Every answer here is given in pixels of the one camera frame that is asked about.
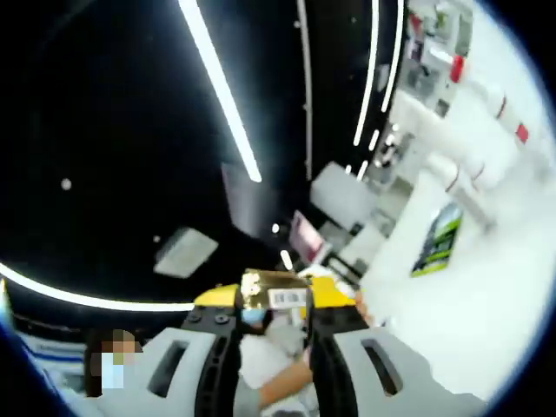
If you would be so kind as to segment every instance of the blue face mask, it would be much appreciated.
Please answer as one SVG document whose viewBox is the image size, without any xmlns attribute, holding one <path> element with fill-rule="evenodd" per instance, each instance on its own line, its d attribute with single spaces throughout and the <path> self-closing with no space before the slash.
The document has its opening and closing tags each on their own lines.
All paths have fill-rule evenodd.
<svg viewBox="0 0 556 417">
<path fill-rule="evenodd" d="M 251 308 L 250 310 L 242 310 L 242 321 L 249 325 L 262 323 L 264 315 L 267 313 L 265 308 Z"/>
</svg>

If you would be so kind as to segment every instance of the barcode label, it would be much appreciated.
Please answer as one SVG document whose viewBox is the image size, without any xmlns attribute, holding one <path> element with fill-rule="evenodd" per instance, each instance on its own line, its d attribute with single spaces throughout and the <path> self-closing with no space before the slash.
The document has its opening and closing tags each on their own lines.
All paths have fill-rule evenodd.
<svg viewBox="0 0 556 417">
<path fill-rule="evenodd" d="M 275 289 L 268 290 L 268 301 L 270 308 L 285 309 L 305 307 L 307 290 L 305 288 Z"/>
</svg>

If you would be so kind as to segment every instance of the person's arm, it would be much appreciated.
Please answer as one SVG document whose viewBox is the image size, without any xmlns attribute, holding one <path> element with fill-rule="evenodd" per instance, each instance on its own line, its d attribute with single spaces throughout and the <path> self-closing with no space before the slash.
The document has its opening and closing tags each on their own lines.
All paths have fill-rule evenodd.
<svg viewBox="0 0 556 417">
<path fill-rule="evenodd" d="M 312 381 L 311 369 L 303 359 L 299 359 L 259 388 L 259 409 L 298 393 Z"/>
</svg>

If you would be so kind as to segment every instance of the ceiling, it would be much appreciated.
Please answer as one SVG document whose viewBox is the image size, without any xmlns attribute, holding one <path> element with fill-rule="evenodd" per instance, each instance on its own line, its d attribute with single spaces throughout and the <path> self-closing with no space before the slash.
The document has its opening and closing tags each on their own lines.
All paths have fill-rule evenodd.
<svg viewBox="0 0 556 417">
<path fill-rule="evenodd" d="M 357 166 L 368 158 L 352 141 L 367 80 L 371 6 L 306 3 L 315 175 L 333 159 Z M 388 3 L 381 1 L 381 10 Z M 310 213 L 296 1 L 199 4 L 261 186 L 277 195 L 255 212 L 268 228 L 294 209 Z M 228 207 L 237 202 L 227 201 L 222 165 L 242 170 L 242 159 L 177 0 L 41 2 L 32 14 L 11 7 L 12 16 L 27 20 L 9 33 L 6 52 L 3 264 L 78 294 L 173 302 L 238 282 L 246 267 L 275 267 L 285 242 L 246 235 L 230 220 Z M 380 46 L 377 63 L 391 61 L 394 39 L 395 8 L 391 17 L 381 13 L 381 42 L 390 52 Z M 363 137 L 385 122 L 379 101 L 377 93 Z M 242 192 L 235 195 L 241 200 Z M 203 232 L 218 249 L 187 280 L 155 274 L 156 252 L 181 227 Z M 9 291 L 14 310 L 42 321 L 79 326 L 93 314 L 15 285 Z M 72 308 L 81 313 L 69 317 Z"/>
</svg>

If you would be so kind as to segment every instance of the red tag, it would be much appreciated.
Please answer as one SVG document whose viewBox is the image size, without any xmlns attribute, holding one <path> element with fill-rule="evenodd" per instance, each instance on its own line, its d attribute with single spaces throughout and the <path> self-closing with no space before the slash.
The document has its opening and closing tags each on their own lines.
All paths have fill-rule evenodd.
<svg viewBox="0 0 556 417">
<path fill-rule="evenodd" d="M 515 134 L 518 136 L 518 138 L 521 140 L 521 143 L 523 144 L 525 144 L 525 142 L 527 142 L 527 139 L 529 139 L 529 131 L 523 125 L 523 123 L 519 125 Z"/>
</svg>

